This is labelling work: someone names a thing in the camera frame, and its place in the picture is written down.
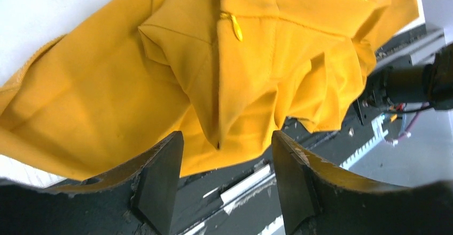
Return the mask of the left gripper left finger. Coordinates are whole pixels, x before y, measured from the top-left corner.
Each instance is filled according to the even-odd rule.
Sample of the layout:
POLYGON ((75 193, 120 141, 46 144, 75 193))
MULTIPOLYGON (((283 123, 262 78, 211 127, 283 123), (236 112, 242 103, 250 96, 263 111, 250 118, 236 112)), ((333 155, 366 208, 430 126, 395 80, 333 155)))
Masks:
POLYGON ((38 189, 1 182, 1 234, 170 234, 184 139, 80 183, 38 189))

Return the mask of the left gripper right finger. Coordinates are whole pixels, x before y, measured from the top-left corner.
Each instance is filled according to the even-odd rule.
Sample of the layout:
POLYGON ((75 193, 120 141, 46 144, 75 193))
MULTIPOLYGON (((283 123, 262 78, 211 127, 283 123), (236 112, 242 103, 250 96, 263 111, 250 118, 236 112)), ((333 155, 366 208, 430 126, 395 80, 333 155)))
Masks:
POLYGON ((452 181, 404 187, 342 169, 287 134, 271 139, 286 234, 452 234, 452 181))

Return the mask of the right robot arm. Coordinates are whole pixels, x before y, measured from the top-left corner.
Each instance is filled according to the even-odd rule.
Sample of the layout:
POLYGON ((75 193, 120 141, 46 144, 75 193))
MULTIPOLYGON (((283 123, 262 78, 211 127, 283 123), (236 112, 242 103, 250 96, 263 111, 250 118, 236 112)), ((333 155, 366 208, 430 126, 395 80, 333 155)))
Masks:
POLYGON ((353 102, 354 112, 365 126, 381 113, 403 114, 400 104, 424 104, 419 111, 452 109, 452 45, 435 54, 433 64, 413 65, 402 57, 378 68, 353 102))

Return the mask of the yellow garment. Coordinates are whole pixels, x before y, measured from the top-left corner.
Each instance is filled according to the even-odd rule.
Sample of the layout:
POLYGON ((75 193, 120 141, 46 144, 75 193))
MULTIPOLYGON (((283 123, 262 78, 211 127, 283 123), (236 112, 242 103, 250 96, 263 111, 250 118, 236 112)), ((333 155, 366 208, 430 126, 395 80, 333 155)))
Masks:
POLYGON ((112 0, 1 87, 1 154, 82 181, 184 136, 181 176, 335 131, 417 0, 112 0))

